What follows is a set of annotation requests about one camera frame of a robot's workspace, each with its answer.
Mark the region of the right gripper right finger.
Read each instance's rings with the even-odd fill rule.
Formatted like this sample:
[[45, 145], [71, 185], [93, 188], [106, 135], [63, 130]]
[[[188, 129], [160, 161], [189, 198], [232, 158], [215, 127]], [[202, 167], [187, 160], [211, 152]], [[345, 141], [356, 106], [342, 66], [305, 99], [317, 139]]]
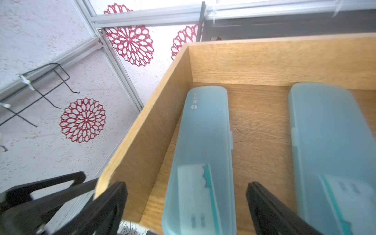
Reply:
[[257, 235], [319, 235], [259, 182], [248, 184], [246, 199]]

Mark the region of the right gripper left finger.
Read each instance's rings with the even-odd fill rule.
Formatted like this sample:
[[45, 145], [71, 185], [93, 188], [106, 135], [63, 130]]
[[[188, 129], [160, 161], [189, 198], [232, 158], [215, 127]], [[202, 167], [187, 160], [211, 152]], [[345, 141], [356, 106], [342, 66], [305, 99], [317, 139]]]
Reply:
[[126, 184], [115, 182], [55, 234], [116, 235], [127, 196]]

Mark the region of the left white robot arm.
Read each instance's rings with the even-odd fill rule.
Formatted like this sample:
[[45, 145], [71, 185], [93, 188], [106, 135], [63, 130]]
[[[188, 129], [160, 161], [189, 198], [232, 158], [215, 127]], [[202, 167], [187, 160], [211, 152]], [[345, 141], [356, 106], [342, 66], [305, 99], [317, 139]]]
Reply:
[[[48, 235], [47, 223], [68, 201], [94, 190], [97, 178], [85, 181], [79, 171], [50, 179], [12, 187], [1, 193], [2, 235]], [[35, 191], [60, 185], [72, 184], [63, 190], [35, 199]]]

